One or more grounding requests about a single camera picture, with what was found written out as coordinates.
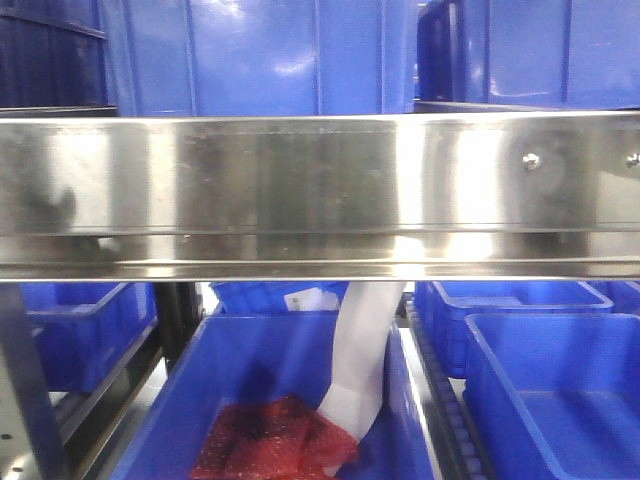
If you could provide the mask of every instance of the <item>metal shelf frame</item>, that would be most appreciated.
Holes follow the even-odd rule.
[[[6,479],[69,471],[10,282],[640,277],[636,112],[0,119],[0,147]],[[157,288],[172,362],[192,315]]]

